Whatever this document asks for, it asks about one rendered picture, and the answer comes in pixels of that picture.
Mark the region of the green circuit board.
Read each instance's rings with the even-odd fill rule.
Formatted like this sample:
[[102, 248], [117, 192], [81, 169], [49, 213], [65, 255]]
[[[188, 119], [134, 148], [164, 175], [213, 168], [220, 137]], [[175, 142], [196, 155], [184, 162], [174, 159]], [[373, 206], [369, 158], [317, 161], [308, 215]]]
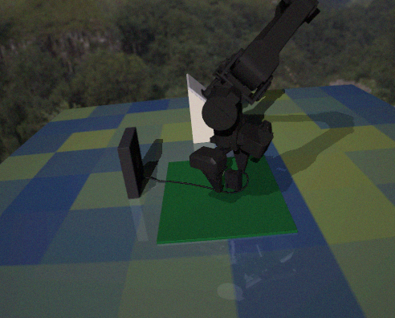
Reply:
[[[249, 156], [248, 186], [236, 194], [217, 193], [189, 161], [169, 162], [157, 244], [239, 239], [298, 233], [267, 160]], [[200, 185], [200, 186], [196, 186]]]

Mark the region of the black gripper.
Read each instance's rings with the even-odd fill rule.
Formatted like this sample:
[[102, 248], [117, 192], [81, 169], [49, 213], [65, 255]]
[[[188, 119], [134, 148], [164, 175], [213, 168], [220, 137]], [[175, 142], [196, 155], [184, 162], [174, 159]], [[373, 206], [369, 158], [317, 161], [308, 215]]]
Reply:
[[[237, 120], [230, 128], [222, 131], [214, 129], [214, 136], [210, 138], [210, 143], [216, 144], [216, 148], [202, 146], [189, 156], [190, 167], [200, 169], [217, 193], [222, 191], [222, 171], [228, 167], [226, 166], [226, 154], [231, 151], [230, 141], [233, 129], [237, 124], [240, 124], [240, 127], [242, 126], [242, 120], [245, 116], [247, 114], [240, 112]], [[239, 146], [238, 150], [233, 150], [233, 152], [238, 169], [245, 173], [250, 154], [240, 149]]]

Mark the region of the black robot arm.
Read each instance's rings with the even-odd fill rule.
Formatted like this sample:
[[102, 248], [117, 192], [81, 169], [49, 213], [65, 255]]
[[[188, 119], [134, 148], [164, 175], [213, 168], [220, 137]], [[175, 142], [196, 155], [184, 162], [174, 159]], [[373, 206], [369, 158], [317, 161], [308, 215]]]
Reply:
[[[205, 91], [201, 90], [207, 99], [202, 107], [202, 119], [207, 126], [226, 130], [242, 112], [244, 101], [252, 105], [261, 100], [271, 86], [272, 73], [279, 66], [279, 53], [301, 24], [309, 24], [320, 12], [318, 3], [316, 0], [280, 1], [275, 17], [246, 50], [242, 48], [229, 59], [225, 58], [213, 73], [214, 81]], [[256, 88], [253, 95], [251, 91]], [[256, 126], [249, 124], [245, 116], [242, 126], [237, 124], [233, 129], [230, 149], [237, 151], [239, 146], [253, 157], [262, 158], [273, 137], [271, 122], [264, 120]]]

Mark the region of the black fan plug with cable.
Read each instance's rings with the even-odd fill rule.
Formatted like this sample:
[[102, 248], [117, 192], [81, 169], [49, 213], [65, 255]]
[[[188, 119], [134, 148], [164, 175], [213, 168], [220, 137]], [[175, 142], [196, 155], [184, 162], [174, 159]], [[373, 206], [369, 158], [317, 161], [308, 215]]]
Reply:
[[[245, 174], [246, 177], [247, 177], [247, 184], [241, 190], [241, 188], [242, 188], [242, 173]], [[142, 177], [141, 179], [145, 179], [145, 178], [152, 179], [154, 181], [158, 181], [158, 180], [150, 178], [150, 177]], [[203, 185], [195, 185], [195, 184], [190, 184], [190, 183], [185, 183], [185, 182], [178, 182], [178, 181], [164, 181], [164, 182], [173, 182], [173, 183], [181, 183], [181, 184], [187, 184], [187, 185], [192, 185], [192, 186], [200, 186], [200, 187], [204, 187], [204, 188], [207, 188], [207, 189], [214, 190], [213, 188], [206, 187], [206, 186], [203, 186]], [[228, 169], [225, 172], [226, 188], [227, 189], [231, 188], [233, 190], [236, 190], [236, 192], [226, 192], [226, 191], [221, 191], [221, 192], [227, 193], [227, 194], [236, 194], [236, 193], [239, 193], [239, 192], [243, 191], [248, 186], [248, 183], [249, 183], [249, 177], [248, 177], [247, 173], [242, 172], [241, 169], [238, 169], [238, 170]]]

